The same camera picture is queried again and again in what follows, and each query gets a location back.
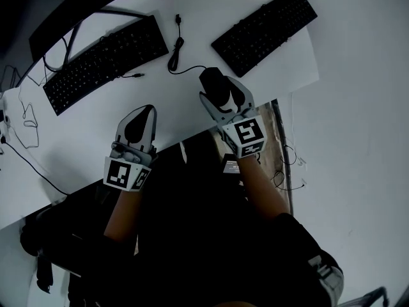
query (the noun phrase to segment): white desk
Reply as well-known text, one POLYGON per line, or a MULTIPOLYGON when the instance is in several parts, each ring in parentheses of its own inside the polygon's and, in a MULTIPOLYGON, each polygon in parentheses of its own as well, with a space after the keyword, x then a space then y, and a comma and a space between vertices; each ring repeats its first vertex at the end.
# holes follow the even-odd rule
MULTIPOLYGON (((178 71, 194 65, 219 67, 223 74, 234 74, 210 44, 233 24, 270 0, 116 0, 110 6, 154 14, 170 51, 178 36, 175 15, 182 17, 181 35, 185 45, 178 71)), ((132 17, 96 14, 86 19, 73 45, 72 56, 106 35, 115 27, 134 21, 132 17)), ((48 53, 52 66, 62 63, 62 41, 48 53)), ((145 73, 138 79, 116 79, 97 89, 60 116, 52 110, 42 88, 28 78, 22 83, 24 104, 33 103, 39 123, 40 147, 25 151, 11 134, 10 144, 27 157, 63 191, 75 192, 103 177, 104 157, 109 154, 116 127, 132 110, 152 104, 158 112, 154 145, 163 150, 215 124, 201 105, 200 68, 183 75, 167 71, 170 54, 139 67, 145 73)), ((44 77, 42 61, 30 76, 44 77)), ((274 51, 240 81, 251 90, 257 105, 295 91, 318 80, 313 47, 306 29, 274 51)), ((8 116, 20 138, 35 143, 34 129, 22 126, 19 89, 7 91, 8 116)), ((3 145, 0 156, 0 228, 61 198, 23 160, 3 145)))

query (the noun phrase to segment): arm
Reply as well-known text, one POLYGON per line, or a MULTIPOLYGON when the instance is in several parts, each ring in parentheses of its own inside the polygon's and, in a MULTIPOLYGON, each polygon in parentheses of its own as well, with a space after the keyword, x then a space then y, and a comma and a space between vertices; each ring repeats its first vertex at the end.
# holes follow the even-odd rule
POLYGON ((135 244, 142 192, 121 191, 104 235, 116 242, 135 244))
POLYGON ((237 159, 237 163, 249 202, 263 218, 273 219, 282 213, 289 214, 286 202, 253 155, 237 159))

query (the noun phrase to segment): keyboard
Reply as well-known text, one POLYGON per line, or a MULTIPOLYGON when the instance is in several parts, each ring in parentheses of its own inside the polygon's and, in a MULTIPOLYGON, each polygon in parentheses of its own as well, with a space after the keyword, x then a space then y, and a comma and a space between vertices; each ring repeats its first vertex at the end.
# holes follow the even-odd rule
POLYGON ((273 0, 234 25, 212 47, 242 77, 316 17, 307 0, 273 0))
POLYGON ((154 16, 102 37, 44 84, 57 115, 109 81, 169 53, 154 16))

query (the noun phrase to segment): person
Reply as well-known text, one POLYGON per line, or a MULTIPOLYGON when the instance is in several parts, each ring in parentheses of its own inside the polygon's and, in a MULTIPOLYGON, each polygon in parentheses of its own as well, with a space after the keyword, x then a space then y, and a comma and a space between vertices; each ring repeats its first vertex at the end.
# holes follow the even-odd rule
POLYGON ((242 187, 224 177, 209 132, 184 147, 186 162, 172 146, 143 191, 120 193, 93 243, 83 278, 99 305, 336 305, 342 270, 289 214, 255 156, 237 159, 242 187))

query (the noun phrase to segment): black monitor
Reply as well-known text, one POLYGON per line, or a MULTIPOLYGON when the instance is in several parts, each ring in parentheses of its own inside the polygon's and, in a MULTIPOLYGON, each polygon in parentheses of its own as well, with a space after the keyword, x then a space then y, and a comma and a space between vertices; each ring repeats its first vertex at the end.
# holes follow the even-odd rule
POLYGON ((37 61, 75 25, 111 1, 2 0, 1 10, 12 12, 6 13, 8 26, 0 37, 0 95, 18 86, 37 61))

